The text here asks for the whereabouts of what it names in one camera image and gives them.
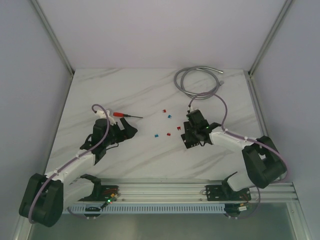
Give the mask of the black fuse box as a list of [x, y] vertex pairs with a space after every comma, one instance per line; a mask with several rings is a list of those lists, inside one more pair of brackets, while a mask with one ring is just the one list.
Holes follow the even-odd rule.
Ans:
[[200, 141], [191, 133], [184, 133], [181, 135], [182, 141], [187, 149], [203, 146]]

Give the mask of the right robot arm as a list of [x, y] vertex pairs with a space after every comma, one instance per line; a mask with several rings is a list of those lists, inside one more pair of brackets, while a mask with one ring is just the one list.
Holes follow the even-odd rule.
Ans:
[[268, 136], [257, 139], [237, 136], [219, 123], [209, 124], [198, 109], [189, 110], [186, 118], [181, 135], [186, 148], [216, 145], [239, 154], [244, 162], [245, 170], [236, 171], [221, 182], [221, 193], [226, 199], [232, 200], [239, 191], [252, 186], [264, 189], [287, 173], [286, 164]]

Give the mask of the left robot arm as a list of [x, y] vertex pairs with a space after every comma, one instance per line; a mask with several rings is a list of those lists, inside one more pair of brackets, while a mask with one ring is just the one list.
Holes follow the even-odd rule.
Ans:
[[76, 156], [45, 174], [33, 174], [26, 186], [18, 213], [31, 223], [52, 227], [63, 211], [78, 201], [103, 202], [105, 207], [118, 189], [102, 185], [100, 178], [88, 174], [119, 143], [133, 138], [138, 130], [125, 118], [123, 129], [112, 119], [95, 121], [92, 133], [80, 146]]

